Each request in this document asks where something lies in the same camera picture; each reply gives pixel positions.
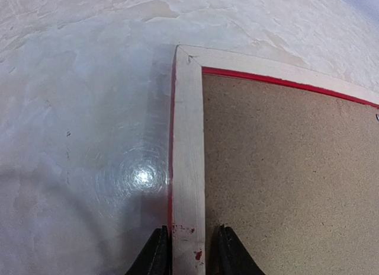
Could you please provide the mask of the red wooden picture frame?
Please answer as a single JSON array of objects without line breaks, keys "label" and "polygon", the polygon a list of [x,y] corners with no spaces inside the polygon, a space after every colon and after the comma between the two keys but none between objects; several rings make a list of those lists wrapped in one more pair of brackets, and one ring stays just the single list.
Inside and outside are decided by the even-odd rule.
[{"label": "red wooden picture frame", "polygon": [[177,46],[169,154],[173,274],[205,273],[203,74],[263,81],[378,107],[376,92],[323,73],[243,53]]}]

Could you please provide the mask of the brown backing board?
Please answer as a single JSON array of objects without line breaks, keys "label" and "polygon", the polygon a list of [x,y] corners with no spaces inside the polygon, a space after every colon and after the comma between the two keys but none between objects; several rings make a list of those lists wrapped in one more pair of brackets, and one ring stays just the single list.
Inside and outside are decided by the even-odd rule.
[{"label": "brown backing board", "polygon": [[203,76],[207,273],[234,229],[266,274],[378,273],[378,110]]}]

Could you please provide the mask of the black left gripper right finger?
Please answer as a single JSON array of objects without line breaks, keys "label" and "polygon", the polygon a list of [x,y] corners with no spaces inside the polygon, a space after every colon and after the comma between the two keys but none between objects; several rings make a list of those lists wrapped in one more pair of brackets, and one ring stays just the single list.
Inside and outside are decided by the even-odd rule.
[{"label": "black left gripper right finger", "polygon": [[219,227],[218,248],[220,274],[265,275],[231,227]]}]

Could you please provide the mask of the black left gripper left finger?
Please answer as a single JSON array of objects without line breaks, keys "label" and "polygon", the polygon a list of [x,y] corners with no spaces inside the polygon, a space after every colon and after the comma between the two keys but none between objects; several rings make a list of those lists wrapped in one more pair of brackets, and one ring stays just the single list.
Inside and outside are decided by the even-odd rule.
[{"label": "black left gripper left finger", "polygon": [[167,226],[156,228],[125,275],[169,274],[169,234]]}]

